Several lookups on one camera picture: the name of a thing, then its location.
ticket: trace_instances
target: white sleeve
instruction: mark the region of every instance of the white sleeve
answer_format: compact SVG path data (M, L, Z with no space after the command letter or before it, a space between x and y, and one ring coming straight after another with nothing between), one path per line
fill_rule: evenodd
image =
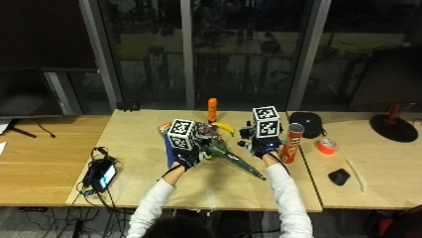
M313 224L306 213L298 187L280 164L266 168L278 205L281 220L280 238L313 237Z
M126 238L140 238L156 219L161 216L162 207L168 203L169 196L176 188L162 179L149 189L146 196L141 199L140 205L130 217L130 228Z

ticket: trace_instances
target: black lamp base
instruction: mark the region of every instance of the black lamp base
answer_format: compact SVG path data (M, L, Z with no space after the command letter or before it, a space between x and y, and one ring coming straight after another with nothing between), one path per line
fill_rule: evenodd
M418 139L418 131L403 119L395 117L395 123L386 123L387 115L375 115L370 118L371 129L386 139L397 142L413 142Z

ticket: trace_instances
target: glass window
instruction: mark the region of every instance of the glass window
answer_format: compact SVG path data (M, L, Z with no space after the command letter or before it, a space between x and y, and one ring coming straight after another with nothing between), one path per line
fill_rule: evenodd
M186 108L181 3L100 1L124 101Z
M286 108L306 4L297 0L201 0L193 5L197 107Z
M422 102L421 23L421 1L333 0L301 110Z

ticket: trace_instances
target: desk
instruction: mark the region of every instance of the desk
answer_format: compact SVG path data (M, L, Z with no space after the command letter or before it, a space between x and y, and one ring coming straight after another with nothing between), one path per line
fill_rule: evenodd
M285 113L280 115L282 125L286 126ZM117 176L109 188L116 206L136 207L146 191L168 170L164 139L157 127L176 118L206 121L208 113L165 110L113 112L97 146L106 147L109 155L121 162L121 165L117 164ZM252 112L218 112L218 120L229 123L236 130L245 125L248 119L252 120ZM240 141L238 132L234 137L224 131L221 134L230 150L266 176L264 163L236 145ZM288 167L300 187L308 211L322 211L301 156ZM256 178L225 159L202 161L181 177L177 188L166 205L168 208L277 210L269 181ZM81 196L75 199L76 196L77 191L73 188L67 204L89 205ZM89 201L101 204L95 196L89 198Z
M0 136L7 142L0 156L0 205L65 206L71 188L83 169L87 155L96 144L109 116L80 116L21 120L16 128L37 138L16 132Z
M381 137L369 126L374 113L318 112L323 127L341 148L326 156L315 148L315 139L302 140L302 151L315 182L323 208L406 209L422 203L422 126L413 143L397 143ZM415 115L401 114L406 120ZM366 183L366 192L346 162L351 162ZM327 174L343 168L351 177L337 186Z

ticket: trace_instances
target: hand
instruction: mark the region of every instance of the hand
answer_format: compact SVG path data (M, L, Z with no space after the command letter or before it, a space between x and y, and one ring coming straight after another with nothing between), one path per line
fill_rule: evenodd
M253 156L262 160L262 156L270 152L278 152L280 139L278 137L270 137L264 139L252 138L252 144L245 142L238 142L238 146L245 147Z
M194 146L193 149L188 152L181 150L173 151L174 162L180 163L185 167L185 171L194 167L201 160L204 159L205 155L200 151L200 147Z
M164 142L165 142L165 145L166 145L168 168L170 168L176 158L174 158L174 155L173 155L173 147L172 147L172 143L170 143L169 137L166 137L166 136L164 137Z

